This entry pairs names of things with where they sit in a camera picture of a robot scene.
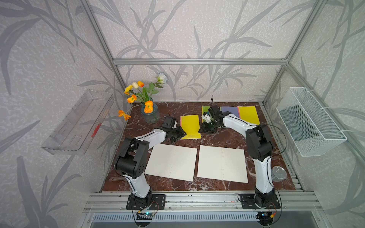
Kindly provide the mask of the purple notebook green spine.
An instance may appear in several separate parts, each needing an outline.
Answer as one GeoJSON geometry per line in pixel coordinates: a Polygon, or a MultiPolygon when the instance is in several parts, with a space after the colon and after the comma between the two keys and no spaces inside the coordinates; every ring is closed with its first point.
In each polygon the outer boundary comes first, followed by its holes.
{"type": "Polygon", "coordinates": [[[235,115],[236,117],[239,117],[239,110],[238,107],[234,107],[234,106],[222,106],[221,107],[221,111],[224,112],[231,112],[233,115],[235,115]]]}

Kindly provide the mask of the yellow notebook pink spine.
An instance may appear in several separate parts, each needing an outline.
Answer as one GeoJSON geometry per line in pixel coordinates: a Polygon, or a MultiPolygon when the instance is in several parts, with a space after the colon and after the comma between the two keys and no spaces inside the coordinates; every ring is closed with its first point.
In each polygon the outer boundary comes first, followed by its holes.
{"type": "Polygon", "coordinates": [[[259,125],[259,117],[255,106],[239,106],[239,117],[240,119],[249,122],[251,124],[259,125]]]}

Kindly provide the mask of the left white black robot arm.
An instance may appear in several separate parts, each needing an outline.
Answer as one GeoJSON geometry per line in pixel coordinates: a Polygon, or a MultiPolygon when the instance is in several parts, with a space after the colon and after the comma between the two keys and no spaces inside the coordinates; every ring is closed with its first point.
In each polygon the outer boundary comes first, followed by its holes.
{"type": "Polygon", "coordinates": [[[126,137],[118,149],[115,163],[117,174],[125,177],[132,189],[132,195],[140,199],[149,198],[151,188],[144,171],[147,165],[148,151],[165,141],[175,142],[186,136],[181,127],[172,129],[156,128],[135,138],[126,137]]]}

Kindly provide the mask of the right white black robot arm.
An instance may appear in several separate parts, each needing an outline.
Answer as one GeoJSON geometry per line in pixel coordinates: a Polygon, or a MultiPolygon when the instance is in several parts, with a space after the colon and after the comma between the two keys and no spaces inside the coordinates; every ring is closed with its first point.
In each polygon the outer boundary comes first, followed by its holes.
{"type": "Polygon", "coordinates": [[[269,175],[273,143],[270,129],[264,124],[246,122],[230,112],[223,114],[202,114],[203,123],[200,133],[215,133],[218,128],[235,130],[246,139],[247,152],[253,159],[256,171],[255,194],[257,203],[268,203],[275,196],[272,178],[269,175]]]}

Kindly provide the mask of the glass vase with flowers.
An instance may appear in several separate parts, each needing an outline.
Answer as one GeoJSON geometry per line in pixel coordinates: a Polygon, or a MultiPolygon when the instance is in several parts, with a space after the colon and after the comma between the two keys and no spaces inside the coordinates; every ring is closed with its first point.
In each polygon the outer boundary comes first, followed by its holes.
{"type": "Polygon", "coordinates": [[[156,123],[159,119],[157,113],[157,105],[153,102],[152,95],[159,93],[158,89],[163,88],[167,83],[168,79],[164,73],[159,73],[156,76],[156,81],[145,85],[142,81],[133,82],[127,86],[124,90],[124,94],[128,96],[127,102],[134,104],[128,111],[119,110],[118,117],[124,118],[125,121],[131,118],[127,112],[132,110],[134,107],[141,107],[141,113],[147,118],[146,122],[149,124],[156,123]]]}

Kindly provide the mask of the brown slotted spatula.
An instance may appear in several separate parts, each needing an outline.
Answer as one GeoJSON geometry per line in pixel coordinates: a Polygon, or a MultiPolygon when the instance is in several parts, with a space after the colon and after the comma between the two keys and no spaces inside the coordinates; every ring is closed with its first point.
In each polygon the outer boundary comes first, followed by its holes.
{"type": "Polygon", "coordinates": [[[110,182],[115,182],[115,181],[125,181],[125,177],[124,176],[118,176],[118,177],[111,177],[109,179],[110,182]]]}

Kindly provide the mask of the clear glass cup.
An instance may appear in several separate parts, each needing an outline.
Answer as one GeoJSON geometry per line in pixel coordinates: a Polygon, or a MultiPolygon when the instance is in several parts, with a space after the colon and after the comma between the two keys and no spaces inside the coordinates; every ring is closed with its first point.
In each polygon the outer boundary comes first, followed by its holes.
{"type": "Polygon", "coordinates": [[[271,169],[271,178],[273,182],[281,182],[287,178],[287,172],[283,167],[274,166],[271,169]]]}

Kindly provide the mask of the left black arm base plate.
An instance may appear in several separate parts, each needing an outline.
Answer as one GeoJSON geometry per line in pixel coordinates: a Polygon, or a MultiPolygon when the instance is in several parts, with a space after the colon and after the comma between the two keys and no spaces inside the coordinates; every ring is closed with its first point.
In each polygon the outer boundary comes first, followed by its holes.
{"type": "Polygon", "coordinates": [[[129,195],[126,210],[135,211],[142,209],[164,210],[166,203],[165,194],[152,194],[151,192],[145,197],[140,198],[133,194],[129,195]]]}

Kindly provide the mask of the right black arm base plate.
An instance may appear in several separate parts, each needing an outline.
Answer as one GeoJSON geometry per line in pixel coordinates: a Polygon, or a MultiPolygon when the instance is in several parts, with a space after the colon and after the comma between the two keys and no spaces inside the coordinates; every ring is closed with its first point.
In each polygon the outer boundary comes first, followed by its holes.
{"type": "Polygon", "coordinates": [[[281,202],[278,196],[275,195],[273,199],[269,201],[267,205],[259,206],[256,201],[256,194],[254,193],[242,193],[238,194],[238,200],[242,205],[243,209],[252,210],[269,210],[269,209],[281,209],[281,202]]]}

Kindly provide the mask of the clear plastic wall tray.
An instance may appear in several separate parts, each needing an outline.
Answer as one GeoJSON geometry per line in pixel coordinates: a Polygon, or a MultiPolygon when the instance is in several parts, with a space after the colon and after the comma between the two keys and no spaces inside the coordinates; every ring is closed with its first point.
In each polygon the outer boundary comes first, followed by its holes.
{"type": "Polygon", "coordinates": [[[112,94],[88,89],[41,148],[52,155],[84,155],[113,103],[112,94]]]}

